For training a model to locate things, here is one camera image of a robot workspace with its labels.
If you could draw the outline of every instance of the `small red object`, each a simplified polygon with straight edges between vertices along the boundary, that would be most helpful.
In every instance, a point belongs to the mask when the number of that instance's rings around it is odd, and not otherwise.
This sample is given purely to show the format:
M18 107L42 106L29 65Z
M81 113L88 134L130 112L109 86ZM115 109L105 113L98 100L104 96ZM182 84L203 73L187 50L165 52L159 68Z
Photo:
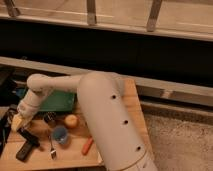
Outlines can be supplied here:
M83 146L83 148L81 150L81 153L83 155L87 155L87 153L89 152L90 147L92 146L93 141L94 140L93 140L92 137L88 138L87 142L84 144L84 146Z

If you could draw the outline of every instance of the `black wall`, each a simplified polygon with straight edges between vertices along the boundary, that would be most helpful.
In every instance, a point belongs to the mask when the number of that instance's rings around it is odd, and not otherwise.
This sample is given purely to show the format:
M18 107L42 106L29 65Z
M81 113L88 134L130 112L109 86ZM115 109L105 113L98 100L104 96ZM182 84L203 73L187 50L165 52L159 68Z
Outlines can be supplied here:
M0 55L213 87L213 42L0 20Z

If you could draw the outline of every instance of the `gray floor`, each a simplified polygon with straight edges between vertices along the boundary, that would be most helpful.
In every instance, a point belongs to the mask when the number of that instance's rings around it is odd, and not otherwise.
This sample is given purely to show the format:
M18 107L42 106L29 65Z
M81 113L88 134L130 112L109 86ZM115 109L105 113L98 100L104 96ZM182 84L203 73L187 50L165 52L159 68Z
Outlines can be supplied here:
M158 109L151 111L145 110L145 119L159 171L213 170L213 124L210 119L208 124L199 119L195 122L194 117L199 113L197 110L188 113L192 121L180 120L180 116L175 119L174 111L172 117L168 110L164 111L164 116L158 115ZM206 117L202 113L213 117L211 111L200 113L200 118Z

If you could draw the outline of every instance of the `wooden table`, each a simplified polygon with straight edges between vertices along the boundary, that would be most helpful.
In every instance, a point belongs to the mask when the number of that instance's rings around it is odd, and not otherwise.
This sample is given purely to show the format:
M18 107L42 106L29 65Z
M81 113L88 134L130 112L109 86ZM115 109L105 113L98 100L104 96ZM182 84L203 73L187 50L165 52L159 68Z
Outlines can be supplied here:
M135 83L134 80L130 78L125 80L125 94L123 101L137 129L141 133L145 145L153 156ZM35 149L25 163L20 162L15 158L15 155L24 144L25 140L19 134L11 132L8 138L8 143L6 144L4 152L0 158L0 170L42 170L102 165L99 161L98 151L95 144L92 145L86 156L81 154L81 148L90 136L90 133L85 125L79 104L76 104L73 113L77 114L80 118L80 124L77 128L69 130L71 141L67 146L62 147L56 142L53 142L53 146L57 150L56 160L52 160L50 157L50 143L45 134L45 131L49 129L48 125L42 120L33 120L30 132L39 137L41 148Z

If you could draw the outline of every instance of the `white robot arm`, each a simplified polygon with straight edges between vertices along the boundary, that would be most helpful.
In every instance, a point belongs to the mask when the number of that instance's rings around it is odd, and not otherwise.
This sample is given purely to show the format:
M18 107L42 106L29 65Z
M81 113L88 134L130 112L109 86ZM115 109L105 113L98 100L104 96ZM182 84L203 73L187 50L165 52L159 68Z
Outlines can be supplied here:
M18 105L13 130L32 119L52 90L77 92L81 110L108 170L157 170L122 102L124 81L118 74L91 72L62 77L34 74L28 78L27 85L29 90Z

